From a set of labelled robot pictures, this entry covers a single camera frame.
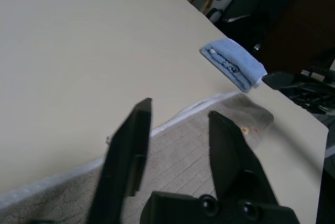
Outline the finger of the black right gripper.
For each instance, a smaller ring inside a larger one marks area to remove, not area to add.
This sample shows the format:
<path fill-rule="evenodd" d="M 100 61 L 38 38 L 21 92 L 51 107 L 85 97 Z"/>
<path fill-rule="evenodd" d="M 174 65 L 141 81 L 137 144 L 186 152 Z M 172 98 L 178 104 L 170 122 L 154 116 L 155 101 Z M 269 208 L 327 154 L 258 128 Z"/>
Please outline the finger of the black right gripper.
<path fill-rule="evenodd" d="M 284 72 L 268 74 L 262 77 L 262 81 L 274 90 L 299 87 L 299 83 L 295 81 L 295 75 Z"/>

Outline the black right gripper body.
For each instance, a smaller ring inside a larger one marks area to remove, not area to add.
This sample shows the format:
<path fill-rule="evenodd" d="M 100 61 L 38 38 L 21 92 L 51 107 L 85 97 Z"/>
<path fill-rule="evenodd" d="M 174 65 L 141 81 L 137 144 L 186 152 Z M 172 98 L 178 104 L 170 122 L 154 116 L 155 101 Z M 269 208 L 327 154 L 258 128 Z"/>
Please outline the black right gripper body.
<path fill-rule="evenodd" d="M 293 95 L 289 98 L 311 114 L 334 114 L 334 71 L 310 69 L 308 74 L 295 74 Z"/>

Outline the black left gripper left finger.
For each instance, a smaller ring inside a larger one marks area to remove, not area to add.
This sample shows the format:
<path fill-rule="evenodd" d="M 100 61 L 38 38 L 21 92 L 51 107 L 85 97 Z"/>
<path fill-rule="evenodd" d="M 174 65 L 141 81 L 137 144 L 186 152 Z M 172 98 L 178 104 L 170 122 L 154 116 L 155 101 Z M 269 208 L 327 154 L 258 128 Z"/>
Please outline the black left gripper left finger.
<path fill-rule="evenodd" d="M 120 223 L 125 197 L 139 189 L 147 160 L 152 99 L 145 98 L 111 138 L 90 207 L 90 223 Z"/>

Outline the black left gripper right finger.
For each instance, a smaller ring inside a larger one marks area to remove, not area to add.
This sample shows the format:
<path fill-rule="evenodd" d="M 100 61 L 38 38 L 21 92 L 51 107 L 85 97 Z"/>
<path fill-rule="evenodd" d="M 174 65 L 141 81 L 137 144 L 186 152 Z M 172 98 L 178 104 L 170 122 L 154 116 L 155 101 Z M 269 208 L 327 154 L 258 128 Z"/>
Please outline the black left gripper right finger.
<path fill-rule="evenodd" d="M 208 118 L 210 167 L 218 200 L 278 205 L 263 167 L 240 128 L 213 110 Z"/>

